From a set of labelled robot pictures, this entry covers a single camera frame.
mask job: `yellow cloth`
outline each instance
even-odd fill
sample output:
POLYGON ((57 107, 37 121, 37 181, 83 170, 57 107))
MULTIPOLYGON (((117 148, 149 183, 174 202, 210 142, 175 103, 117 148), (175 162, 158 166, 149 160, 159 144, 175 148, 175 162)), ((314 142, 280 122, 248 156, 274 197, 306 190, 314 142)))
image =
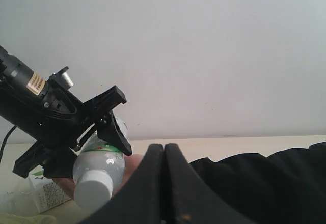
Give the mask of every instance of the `yellow cloth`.
POLYGON ((0 224, 56 224, 54 216, 36 215, 31 217, 21 217, 0 212, 0 224))

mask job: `white wall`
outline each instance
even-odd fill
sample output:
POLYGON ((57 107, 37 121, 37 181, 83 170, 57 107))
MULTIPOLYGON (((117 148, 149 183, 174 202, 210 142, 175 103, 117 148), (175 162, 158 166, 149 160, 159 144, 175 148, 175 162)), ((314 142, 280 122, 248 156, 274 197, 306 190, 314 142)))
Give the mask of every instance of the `white wall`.
POLYGON ((0 0, 0 45, 82 100, 117 84, 133 139, 324 134, 325 1, 0 0))

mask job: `hand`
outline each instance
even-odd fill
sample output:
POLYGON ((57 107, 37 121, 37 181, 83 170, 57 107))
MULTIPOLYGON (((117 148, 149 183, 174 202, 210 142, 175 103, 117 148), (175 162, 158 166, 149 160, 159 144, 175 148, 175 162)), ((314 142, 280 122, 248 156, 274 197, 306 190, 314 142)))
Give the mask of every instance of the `hand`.
MULTIPOLYGON (((137 169, 138 165, 143 159, 143 155, 133 154, 131 156, 125 156, 126 168, 122 178, 122 182, 120 186, 113 191, 113 195, 115 195, 123 185, 129 180, 133 172, 137 169)), ((53 178, 52 179, 69 197, 72 199, 73 193, 75 190, 75 183, 72 178, 53 178)))

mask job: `black jacket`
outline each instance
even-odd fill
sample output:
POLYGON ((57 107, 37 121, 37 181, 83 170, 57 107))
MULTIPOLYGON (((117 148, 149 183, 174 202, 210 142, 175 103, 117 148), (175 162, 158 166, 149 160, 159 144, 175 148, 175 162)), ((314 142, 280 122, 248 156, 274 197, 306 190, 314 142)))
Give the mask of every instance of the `black jacket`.
POLYGON ((326 143, 269 157, 203 158, 191 166, 218 196, 255 223, 326 223, 326 143))

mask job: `black cable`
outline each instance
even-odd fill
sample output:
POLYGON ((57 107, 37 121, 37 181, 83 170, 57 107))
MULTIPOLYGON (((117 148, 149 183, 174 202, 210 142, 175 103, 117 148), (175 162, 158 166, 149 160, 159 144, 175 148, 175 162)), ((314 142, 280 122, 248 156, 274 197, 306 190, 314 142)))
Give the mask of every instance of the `black cable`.
POLYGON ((4 154, 4 150, 5 150, 5 145, 7 143, 8 138, 10 137, 10 135, 13 133, 13 131, 17 128, 17 126, 13 126, 10 131, 8 131, 7 135, 5 136, 4 141, 2 142, 1 145, 1 149, 0 149, 0 163, 1 163, 1 159, 2 159, 2 155, 4 154))

